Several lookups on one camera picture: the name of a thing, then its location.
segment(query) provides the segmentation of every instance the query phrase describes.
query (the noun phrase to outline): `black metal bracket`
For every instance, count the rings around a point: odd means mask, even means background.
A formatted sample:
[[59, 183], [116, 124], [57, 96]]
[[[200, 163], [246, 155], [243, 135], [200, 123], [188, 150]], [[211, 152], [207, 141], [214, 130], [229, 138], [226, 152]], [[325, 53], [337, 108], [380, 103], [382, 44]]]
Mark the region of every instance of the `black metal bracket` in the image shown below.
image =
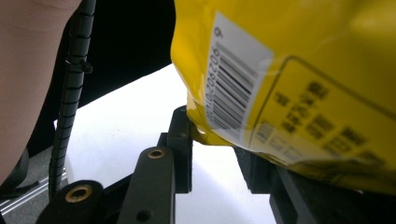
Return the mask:
[[[175, 223], [175, 193], [191, 191], [191, 160], [191, 122], [183, 105], [174, 111], [169, 132], [161, 133], [157, 146], [141, 152], [132, 175], [106, 189], [95, 181], [65, 187], [50, 201], [37, 224]], [[83, 195], [84, 200], [67, 201], [65, 195], [78, 188], [81, 190], [71, 195]]]

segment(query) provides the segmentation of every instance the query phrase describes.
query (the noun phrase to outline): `barcode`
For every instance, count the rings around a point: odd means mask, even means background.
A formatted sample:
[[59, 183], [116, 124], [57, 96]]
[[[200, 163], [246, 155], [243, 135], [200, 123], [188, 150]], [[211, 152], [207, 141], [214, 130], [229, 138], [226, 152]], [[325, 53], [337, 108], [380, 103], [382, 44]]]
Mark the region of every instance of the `barcode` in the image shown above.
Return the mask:
[[239, 140], [257, 73], [219, 42], [215, 46], [219, 50], [219, 67], [211, 125]]

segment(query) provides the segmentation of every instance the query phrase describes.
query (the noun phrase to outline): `screw hole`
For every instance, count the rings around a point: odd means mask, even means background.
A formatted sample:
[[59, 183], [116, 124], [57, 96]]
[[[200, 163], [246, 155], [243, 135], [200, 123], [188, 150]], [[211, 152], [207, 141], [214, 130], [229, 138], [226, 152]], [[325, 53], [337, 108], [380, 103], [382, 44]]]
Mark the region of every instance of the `screw hole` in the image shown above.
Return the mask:
[[165, 155], [165, 152], [162, 149], [154, 149], [148, 153], [148, 156], [152, 159], [159, 159]]
[[187, 135], [186, 134], [184, 134], [184, 133], [178, 133], [177, 134], [177, 137], [180, 137], [180, 138], [184, 138], [184, 137], [186, 137]]
[[139, 222], [146, 222], [151, 219], [151, 212], [148, 210], [141, 211], [137, 214], [136, 220]]

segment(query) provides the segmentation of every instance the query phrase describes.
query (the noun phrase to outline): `black plastic part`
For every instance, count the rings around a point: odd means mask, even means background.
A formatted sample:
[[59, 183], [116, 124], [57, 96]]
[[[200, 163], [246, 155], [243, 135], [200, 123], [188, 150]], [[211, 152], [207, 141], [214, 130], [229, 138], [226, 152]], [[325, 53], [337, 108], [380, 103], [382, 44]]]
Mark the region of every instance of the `black plastic part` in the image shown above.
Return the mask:
[[175, 223], [174, 155], [166, 147], [144, 150], [137, 161], [118, 224]]
[[241, 147], [234, 147], [233, 150], [250, 192], [253, 194], [270, 193], [270, 163]]
[[102, 195], [103, 188], [96, 181], [81, 180], [70, 184], [52, 198], [36, 224], [99, 223], [104, 215], [100, 206]]
[[[351, 193], [349, 190], [319, 183], [278, 166], [275, 170], [286, 190], [284, 193], [289, 195], [297, 213], [296, 220], [292, 220], [290, 223], [369, 223], [365, 214], [348, 198], [347, 195]], [[274, 184], [272, 190], [274, 193], [281, 189], [278, 186]], [[270, 202], [277, 201], [276, 194], [272, 194], [271, 197], [273, 199]], [[279, 211], [287, 212], [285, 206], [277, 204]]]
[[186, 106], [177, 108], [167, 134], [167, 146], [175, 156], [176, 193], [189, 193], [192, 189], [192, 139], [191, 121]]

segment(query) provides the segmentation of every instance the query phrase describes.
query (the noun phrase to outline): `brass grommet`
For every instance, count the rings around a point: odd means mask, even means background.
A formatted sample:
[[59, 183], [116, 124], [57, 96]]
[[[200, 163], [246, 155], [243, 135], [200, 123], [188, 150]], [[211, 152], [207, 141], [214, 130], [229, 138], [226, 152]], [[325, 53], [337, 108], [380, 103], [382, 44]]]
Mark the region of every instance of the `brass grommet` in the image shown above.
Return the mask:
[[91, 185], [79, 185], [67, 192], [65, 199], [68, 203], [78, 203], [86, 200], [91, 194]]

